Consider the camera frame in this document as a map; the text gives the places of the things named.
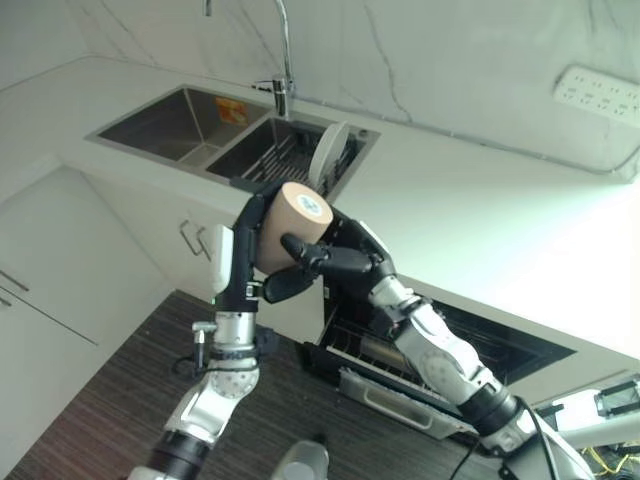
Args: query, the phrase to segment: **white wall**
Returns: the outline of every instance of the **white wall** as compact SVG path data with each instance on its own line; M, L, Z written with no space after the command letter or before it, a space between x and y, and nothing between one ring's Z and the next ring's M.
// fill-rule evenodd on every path
M0 89L86 52L63 0L0 0Z
M91 51L241 84L281 70L272 0L68 0ZM640 130L556 103L570 64L640 81L636 0L286 0L299 93L594 168Z

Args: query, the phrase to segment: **faucet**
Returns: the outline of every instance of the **faucet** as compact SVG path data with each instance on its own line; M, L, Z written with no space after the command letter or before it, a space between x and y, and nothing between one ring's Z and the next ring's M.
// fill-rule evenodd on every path
M203 0L203 13L205 17L212 15L212 1ZM284 75L278 73L272 78L273 96L278 115L288 119L290 116L290 103L295 91L293 73L291 71L291 45L289 43L289 19L284 0L274 0L280 15L280 30L282 35L282 53L284 55Z

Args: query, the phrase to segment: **dark floor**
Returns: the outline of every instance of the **dark floor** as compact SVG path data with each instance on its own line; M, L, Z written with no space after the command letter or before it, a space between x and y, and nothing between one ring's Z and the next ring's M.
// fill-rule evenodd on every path
M144 462L189 386L170 365L190 353L191 322L206 316L202 304L169 297L7 478L114 480ZM334 480L447 479L466 451L342 397L304 373L293 343L283 340L264 360L258 387L236 410L201 478L267 479L293 443L320 432L328 436ZM495 480L496 468L473 456L456 480Z

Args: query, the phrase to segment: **kitchen counter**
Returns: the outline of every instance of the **kitchen counter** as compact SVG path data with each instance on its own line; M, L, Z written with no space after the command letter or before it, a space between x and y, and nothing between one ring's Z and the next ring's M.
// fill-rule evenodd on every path
M84 140L181 84L272 101L96 57L1 91L0 203L67 164L237 214L244 192ZM376 231L422 293L546 338L559 331L640 358L637 186L299 100L293 110L381 133L335 205Z

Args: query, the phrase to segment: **double sink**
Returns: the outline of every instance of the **double sink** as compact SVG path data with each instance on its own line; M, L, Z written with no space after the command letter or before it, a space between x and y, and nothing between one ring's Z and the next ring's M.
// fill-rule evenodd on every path
M312 185L309 166L331 123L297 113L285 120L268 105L183 86L88 138L247 191L285 178L331 200L379 136L350 125L338 160Z

